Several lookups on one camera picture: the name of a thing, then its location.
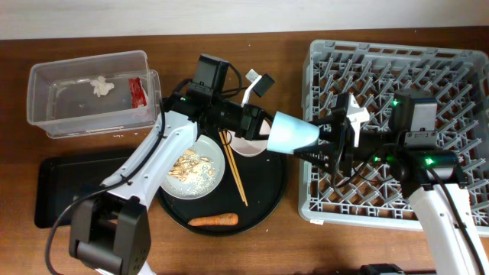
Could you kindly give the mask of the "grey dishwasher rack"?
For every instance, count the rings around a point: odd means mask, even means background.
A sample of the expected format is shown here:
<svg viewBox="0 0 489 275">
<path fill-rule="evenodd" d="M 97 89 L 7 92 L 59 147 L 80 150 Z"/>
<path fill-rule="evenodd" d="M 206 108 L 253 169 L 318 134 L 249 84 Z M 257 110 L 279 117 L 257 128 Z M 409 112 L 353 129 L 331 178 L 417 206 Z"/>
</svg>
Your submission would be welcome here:
<svg viewBox="0 0 489 275">
<path fill-rule="evenodd" d="M 471 214 L 488 234 L 488 58 L 481 51 L 315 40 L 303 64 L 303 119 L 327 116 L 341 93 L 370 113 L 363 129 L 386 131 L 399 89 L 420 89 L 438 102 L 438 145 L 458 154 Z M 349 182 L 300 164 L 298 212 L 308 222 L 420 230 L 400 184 L 385 165 L 368 165 Z"/>
</svg>

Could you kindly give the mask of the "pink bowl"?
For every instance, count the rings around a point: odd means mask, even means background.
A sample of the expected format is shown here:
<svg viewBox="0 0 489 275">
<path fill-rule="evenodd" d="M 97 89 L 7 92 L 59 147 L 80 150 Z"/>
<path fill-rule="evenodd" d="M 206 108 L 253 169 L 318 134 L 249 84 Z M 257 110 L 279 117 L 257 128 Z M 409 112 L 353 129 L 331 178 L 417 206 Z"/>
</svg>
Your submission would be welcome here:
<svg viewBox="0 0 489 275">
<path fill-rule="evenodd" d="M 233 131 L 228 132 L 228 139 L 232 150 L 243 157 L 255 157 L 267 149 L 267 141 L 249 141 L 236 137 Z"/>
</svg>

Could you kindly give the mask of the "white tissue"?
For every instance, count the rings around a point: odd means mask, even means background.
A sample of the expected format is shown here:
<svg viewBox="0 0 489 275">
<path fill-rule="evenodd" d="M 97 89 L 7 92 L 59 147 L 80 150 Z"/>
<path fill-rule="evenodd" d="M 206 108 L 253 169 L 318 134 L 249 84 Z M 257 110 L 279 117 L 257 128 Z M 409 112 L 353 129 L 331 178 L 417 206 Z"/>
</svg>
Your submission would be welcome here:
<svg viewBox="0 0 489 275">
<path fill-rule="evenodd" d="M 106 82 L 104 76 L 99 76 L 97 79 L 92 80 L 90 85 L 93 87 L 93 93 L 98 97 L 108 95 L 108 93 L 115 88 L 113 83 Z"/>
</svg>

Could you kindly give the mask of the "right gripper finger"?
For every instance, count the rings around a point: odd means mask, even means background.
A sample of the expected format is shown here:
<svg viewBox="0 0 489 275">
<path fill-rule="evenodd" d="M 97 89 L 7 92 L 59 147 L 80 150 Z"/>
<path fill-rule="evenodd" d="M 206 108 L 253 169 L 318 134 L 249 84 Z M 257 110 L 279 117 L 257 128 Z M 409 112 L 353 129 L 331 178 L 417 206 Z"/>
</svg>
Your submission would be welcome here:
<svg viewBox="0 0 489 275">
<path fill-rule="evenodd" d="M 335 172 L 338 169 L 340 148 L 335 143 L 312 145 L 295 149 L 293 155 L 325 172 Z"/>
<path fill-rule="evenodd" d="M 344 121 L 343 115 L 328 115 L 323 118 L 314 118 L 310 123 L 315 126 L 330 125 L 331 128 L 339 127 Z"/>
</svg>

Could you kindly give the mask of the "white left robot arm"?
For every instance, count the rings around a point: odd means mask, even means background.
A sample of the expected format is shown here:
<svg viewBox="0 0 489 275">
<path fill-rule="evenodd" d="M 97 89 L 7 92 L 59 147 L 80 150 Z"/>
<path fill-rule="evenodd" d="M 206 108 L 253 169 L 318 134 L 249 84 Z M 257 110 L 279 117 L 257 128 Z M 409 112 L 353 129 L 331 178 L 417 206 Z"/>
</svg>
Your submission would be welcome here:
<svg viewBox="0 0 489 275">
<path fill-rule="evenodd" d="M 70 225 L 69 254 L 103 274 L 151 274 L 148 209 L 177 159 L 210 126 L 243 138 L 265 138 L 259 129 L 273 116 L 251 104 L 196 99 L 179 93 L 165 98 L 150 134 L 101 189 L 77 199 Z"/>
</svg>

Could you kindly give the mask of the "wooden chopstick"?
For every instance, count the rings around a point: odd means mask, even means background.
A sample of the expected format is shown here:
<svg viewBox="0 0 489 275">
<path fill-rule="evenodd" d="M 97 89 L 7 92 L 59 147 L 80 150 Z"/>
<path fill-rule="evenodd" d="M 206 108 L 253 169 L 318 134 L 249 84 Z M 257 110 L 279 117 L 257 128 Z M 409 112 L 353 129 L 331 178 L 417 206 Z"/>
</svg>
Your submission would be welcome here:
<svg viewBox="0 0 489 275">
<path fill-rule="evenodd" d="M 240 177 L 239 172 L 238 172 L 238 168 L 237 168 L 237 165 L 236 165 L 236 162 L 234 159 L 234 155 L 232 154 L 232 149 L 230 147 L 230 143 L 228 141 L 227 134 L 223 131 L 221 133 L 221 136 L 222 136 L 222 139 L 224 141 L 225 149 L 228 151 L 228 161 L 230 163 L 230 167 L 231 167 L 232 172 L 233 172 L 233 177 L 235 178 L 235 182 L 236 182 L 236 185 L 238 187 L 238 191 L 240 193 L 241 199 L 244 202 L 244 204 L 246 206 L 248 206 L 248 201 L 247 201 L 247 198 L 245 195 L 244 187 L 242 186 L 241 177 Z"/>
<path fill-rule="evenodd" d="M 244 191 L 242 190 L 241 180 L 239 178 L 238 173 L 236 172 L 236 163 L 235 163 L 234 157 L 232 156 L 232 153 L 230 151 L 226 136 L 224 135 L 224 133 L 222 131 L 219 131 L 219 137 L 220 137 L 222 145 L 225 149 L 225 155 L 226 155 L 226 158 L 228 160 L 228 165 L 230 166 L 230 170 L 231 170 L 232 176 L 235 180 L 235 183 L 236 183 L 239 195 L 241 197 L 241 200 L 245 203 L 245 205 L 247 205 L 248 203 L 246 201 Z"/>
</svg>

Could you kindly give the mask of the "grey plate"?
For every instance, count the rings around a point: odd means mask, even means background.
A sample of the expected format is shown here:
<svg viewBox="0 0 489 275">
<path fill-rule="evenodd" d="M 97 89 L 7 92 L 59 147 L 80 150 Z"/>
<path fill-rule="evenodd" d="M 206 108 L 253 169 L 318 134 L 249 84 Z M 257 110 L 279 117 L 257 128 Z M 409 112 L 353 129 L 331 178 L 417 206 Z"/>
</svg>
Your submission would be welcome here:
<svg viewBox="0 0 489 275">
<path fill-rule="evenodd" d="M 220 146 L 201 135 L 197 142 L 176 160 L 160 187 L 178 199 L 207 196 L 221 182 L 225 157 Z"/>
</svg>

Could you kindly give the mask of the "red snack wrapper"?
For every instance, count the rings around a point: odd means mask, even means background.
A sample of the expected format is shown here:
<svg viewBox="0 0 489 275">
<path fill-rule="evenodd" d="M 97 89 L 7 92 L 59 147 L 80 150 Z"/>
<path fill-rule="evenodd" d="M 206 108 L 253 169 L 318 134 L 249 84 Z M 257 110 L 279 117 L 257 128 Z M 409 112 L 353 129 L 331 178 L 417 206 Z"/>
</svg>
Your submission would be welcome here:
<svg viewBox="0 0 489 275">
<path fill-rule="evenodd" d="M 129 90 L 131 93 L 131 107 L 140 108 L 147 105 L 147 96 L 142 86 L 141 79 L 139 77 L 135 79 L 129 79 Z"/>
</svg>

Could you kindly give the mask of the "peanut shells and rice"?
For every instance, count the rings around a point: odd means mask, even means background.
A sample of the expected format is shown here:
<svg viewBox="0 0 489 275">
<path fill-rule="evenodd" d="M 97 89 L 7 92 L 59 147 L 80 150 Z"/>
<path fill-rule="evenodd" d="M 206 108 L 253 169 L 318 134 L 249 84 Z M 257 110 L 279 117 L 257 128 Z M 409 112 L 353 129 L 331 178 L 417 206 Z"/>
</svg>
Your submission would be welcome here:
<svg viewBox="0 0 489 275">
<path fill-rule="evenodd" d="M 197 154 L 194 149 L 187 149 L 168 173 L 183 184 L 195 185 L 197 189 L 209 186 L 215 179 L 215 174 L 212 160 Z"/>
</svg>

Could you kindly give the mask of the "clear plastic waste bin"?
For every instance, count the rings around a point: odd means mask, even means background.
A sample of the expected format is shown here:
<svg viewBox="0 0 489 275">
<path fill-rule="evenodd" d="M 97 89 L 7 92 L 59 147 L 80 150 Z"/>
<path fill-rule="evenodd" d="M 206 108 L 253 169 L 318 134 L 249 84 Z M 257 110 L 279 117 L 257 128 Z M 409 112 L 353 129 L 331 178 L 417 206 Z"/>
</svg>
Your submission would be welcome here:
<svg viewBox="0 0 489 275">
<path fill-rule="evenodd" d="M 115 85 L 101 97 L 90 85 L 99 76 Z M 128 80 L 137 77 L 147 105 L 132 108 Z M 39 63 L 30 71 L 27 120 L 53 139 L 148 128 L 157 120 L 160 97 L 159 75 L 143 50 Z"/>
</svg>

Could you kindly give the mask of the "blue cup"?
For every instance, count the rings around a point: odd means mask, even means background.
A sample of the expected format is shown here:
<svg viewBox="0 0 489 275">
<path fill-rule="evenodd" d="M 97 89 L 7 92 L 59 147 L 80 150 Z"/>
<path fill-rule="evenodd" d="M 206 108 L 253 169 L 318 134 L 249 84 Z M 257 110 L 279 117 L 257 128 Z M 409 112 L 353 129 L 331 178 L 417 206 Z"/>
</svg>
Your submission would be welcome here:
<svg viewBox="0 0 489 275">
<path fill-rule="evenodd" d="M 319 127 L 291 115 L 277 112 L 270 129 L 267 150 L 293 154 L 295 149 L 317 143 Z"/>
</svg>

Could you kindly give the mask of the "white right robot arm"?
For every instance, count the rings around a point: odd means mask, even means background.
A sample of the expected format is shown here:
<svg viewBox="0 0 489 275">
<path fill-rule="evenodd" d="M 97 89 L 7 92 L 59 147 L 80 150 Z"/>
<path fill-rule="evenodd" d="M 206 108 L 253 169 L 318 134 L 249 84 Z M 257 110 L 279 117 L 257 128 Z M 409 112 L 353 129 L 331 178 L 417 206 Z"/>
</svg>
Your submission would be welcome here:
<svg viewBox="0 0 489 275">
<path fill-rule="evenodd" d="M 474 224 L 468 181 L 455 152 L 437 145 L 437 101 L 416 89 L 393 95 L 386 132 L 363 131 L 353 119 L 354 99 L 340 95 L 330 115 L 314 121 L 318 141 L 293 155 L 334 176 L 342 171 L 352 182 L 354 168 L 386 164 L 400 183 L 403 198 L 426 234 L 439 274 L 486 274 L 488 259 Z"/>
</svg>

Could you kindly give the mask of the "orange carrot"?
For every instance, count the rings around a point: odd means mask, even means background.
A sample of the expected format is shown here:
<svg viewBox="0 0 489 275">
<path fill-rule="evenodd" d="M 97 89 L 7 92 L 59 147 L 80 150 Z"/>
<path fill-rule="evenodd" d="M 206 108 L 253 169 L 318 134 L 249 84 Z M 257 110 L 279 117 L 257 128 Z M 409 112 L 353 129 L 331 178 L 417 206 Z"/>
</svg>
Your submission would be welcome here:
<svg viewBox="0 0 489 275">
<path fill-rule="evenodd" d="M 238 224 L 238 215 L 235 213 L 225 213 L 206 217 L 191 219 L 188 224 L 193 227 L 199 226 L 234 226 Z"/>
</svg>

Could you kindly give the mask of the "round black serving tray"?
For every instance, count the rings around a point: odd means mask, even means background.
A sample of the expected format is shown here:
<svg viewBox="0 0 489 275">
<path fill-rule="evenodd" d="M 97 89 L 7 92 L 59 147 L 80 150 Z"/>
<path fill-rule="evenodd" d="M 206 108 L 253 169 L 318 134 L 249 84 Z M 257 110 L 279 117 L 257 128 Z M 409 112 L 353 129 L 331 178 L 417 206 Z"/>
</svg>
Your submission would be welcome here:
<svg viewBox="0 0 489 275">
<path fill-rule="evenodd" d="M 200 199 L 178 199 L 160 188 L 155 198 L 164 211 L 179 225 L 193 233 L 210 236 L 229 236 L 259 225 L 275 210 L 287 187 L 287 160 L 285 156 L 268 150 L 255 157 L 234 154 L 247 203 L 241 201 L 228 164 L 224 176 L 210 194 Z M 235 213 L 234 226 L 193 227 L 193 218 Z"/>
</svg>

